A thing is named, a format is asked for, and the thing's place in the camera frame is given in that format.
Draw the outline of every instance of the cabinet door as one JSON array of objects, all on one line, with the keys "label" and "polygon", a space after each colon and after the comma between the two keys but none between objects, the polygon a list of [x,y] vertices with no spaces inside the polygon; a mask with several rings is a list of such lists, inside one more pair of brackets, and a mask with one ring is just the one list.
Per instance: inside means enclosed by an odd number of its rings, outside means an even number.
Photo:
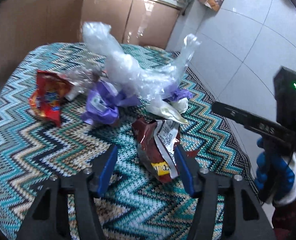
[{"label": "cabinet door", "polygon": [[122,43],[164,49],[179,10],[150,0],[134,0]]},{"label": "cabinet door", "polygon": [[0,4],[0,89],[29,51],[47,43],[47,1]]},{"label": "cabinet door", "polygon": [[83,0],[48,0],[47,42],[78,42]]},{"label": "cabinet door", "polygon": [[81,22],[111,25],[110,33],[121,43],[132,0],[84,0]]}]

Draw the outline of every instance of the red sleeve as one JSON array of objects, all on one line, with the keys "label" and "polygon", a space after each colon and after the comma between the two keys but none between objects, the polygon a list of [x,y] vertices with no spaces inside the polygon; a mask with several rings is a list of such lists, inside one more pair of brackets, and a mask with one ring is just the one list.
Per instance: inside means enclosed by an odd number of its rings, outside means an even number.
[{"label": "red sleeve", "polygon": [[272,225],[277,240],[286,239],[291,228],[296,223],[296,200],[289,205],[275,208]]}]

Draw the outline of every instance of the teal zigzag pattern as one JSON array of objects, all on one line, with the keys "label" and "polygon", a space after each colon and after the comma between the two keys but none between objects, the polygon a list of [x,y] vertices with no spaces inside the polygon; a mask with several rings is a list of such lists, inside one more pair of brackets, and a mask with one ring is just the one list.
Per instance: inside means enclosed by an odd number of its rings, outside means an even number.
[{"label": "teal zigzag pattern", "polygon": [[[174,52],[160,52],[123,45],[142,68],[158,68],[173,60]],[[103,67],[104,57],[90,53],[82,43],[54,43],[30,52],[8,80],[0,95],[0,229],[16,238],[37,187],[50,174],[69,176],[88,166],[111,143],[119,147],[118,161],[105,197],[96,200],[97,211],[108,239],[185,239],[196,200],[179,179],[161,184],[139,163],[131,124],[139,117],[153,118],[144,107],[120,110],[121,125],[94,129],[79,116],[85,96],[62,106],[62,127],[36,119],[28,97],[36,87],[36,70],[63,71],[93,64]],[[183,115],[181,144],[199,149],[197,160],[218,174],[241,174],[253,187],[250,162],[240,150],[225,119],[211,112],[213,96],[188,69],[180,86],[194,97]],[[223,197],[218,197],[213,239],[220,238]],[[69,198],[71,234],[78,239],[73,198]]]}]

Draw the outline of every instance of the yellow label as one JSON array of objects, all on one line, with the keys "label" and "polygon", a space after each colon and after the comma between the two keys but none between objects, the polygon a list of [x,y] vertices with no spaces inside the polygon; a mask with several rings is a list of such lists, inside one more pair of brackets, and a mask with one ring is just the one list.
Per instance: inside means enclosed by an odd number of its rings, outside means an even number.
[{"label": "yellow label", "polygon": [[170,173],[169,165],[166,162],[152,163],[151,165],[156,170],[158,176],[162,176]]}]

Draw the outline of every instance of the maroon snack bag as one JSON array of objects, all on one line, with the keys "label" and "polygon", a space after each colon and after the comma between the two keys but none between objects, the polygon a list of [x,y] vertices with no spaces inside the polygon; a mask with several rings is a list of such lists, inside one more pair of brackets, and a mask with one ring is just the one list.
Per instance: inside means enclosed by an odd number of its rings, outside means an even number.
[{"label": "maroon snack bag", "polygon": [[[174,149],[180,143],[179,124],[171,120],[155,120],[147,123],[143,117],[133,124],[138,142],[141,163],[160,182],[172,181],[178,176],[174,160]],[[187,152],[195,157],[198,151]]]}]

